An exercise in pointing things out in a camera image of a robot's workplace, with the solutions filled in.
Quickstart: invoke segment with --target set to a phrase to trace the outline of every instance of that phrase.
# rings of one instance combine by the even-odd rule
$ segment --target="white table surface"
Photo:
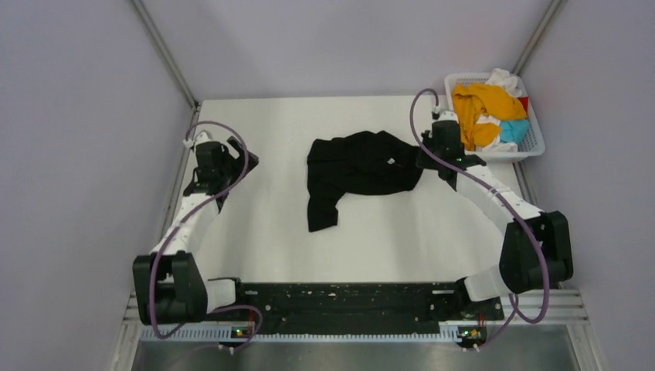
[[[497,263],[501,233],[434,171],[424,171],[410,192],[347,194],[337,204],[337,226],[308,232],[306,160],[312,141],[385,130],[414,144],[408,121],[411,100],[204,101],[200,120],[235,128],[260,164],[230,193],[195,254],[203,274],[249,282],[455,281]],[[431,100],[423,97],[416,107],[421,131],[432,122]],[[229,137],[215,126],[201,129],[217,140]],[[182,187],[195,166],[195,157],[189,156]],[[511,164],[491,163],[490,168],[520,192]]]

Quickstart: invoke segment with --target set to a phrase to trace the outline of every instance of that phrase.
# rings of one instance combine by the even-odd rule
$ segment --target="blue cloth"
[[[529,128],[530,121],[526,118],[501,121],[501,142],[509,143],[512,141],[518,145],[523,141]]]

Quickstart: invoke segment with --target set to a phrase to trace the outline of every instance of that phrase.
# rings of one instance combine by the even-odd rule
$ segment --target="black mounting plate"
[[[504,318],[498,298],[457,311],[449,283],[260,284],[237,282],[236,304],[257,307],[260,334],[402,335],[439,332],[439,322]],[[208,314],[205,321],[248,321],[249,311]]]

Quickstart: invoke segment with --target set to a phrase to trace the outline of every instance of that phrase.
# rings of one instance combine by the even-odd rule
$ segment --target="red cloth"
[[[523,109],[525,109],[525,112],[528,112],[528,97],[520,97],[518,98],[518,101],[521,102],[523,105]]]

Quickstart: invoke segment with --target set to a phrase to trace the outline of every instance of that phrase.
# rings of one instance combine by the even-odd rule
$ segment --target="laundry basket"
[[[446,85],[446,96],[448,98],[448,107],[450,110],[453,109],[453,90],[457,84],[463,84],[465,87],[471,85],[472,83],[484,83],[489,80],[491,73],[451,73],[446,76],[445,85]],[[523,92],[523,96],[529,96],[528,92],[525,90],[525,85],[521,78],[518,77],[518,88]],[[537,122],[537,116],[535,111],[532,109],[532,103],[528,101],[528,120],[530,121],[530,128],[528,133],[525,135],[523,141],[518,145],[518,151],[516,152],[469,152],[475,153],[480,156],[483,160],[493,162],[519,162],[520,160],[531,157],[539,156],[544,153],[546,145],[544,144],[544,137],[541,136],[541,131],[539,130],[539,123]]]

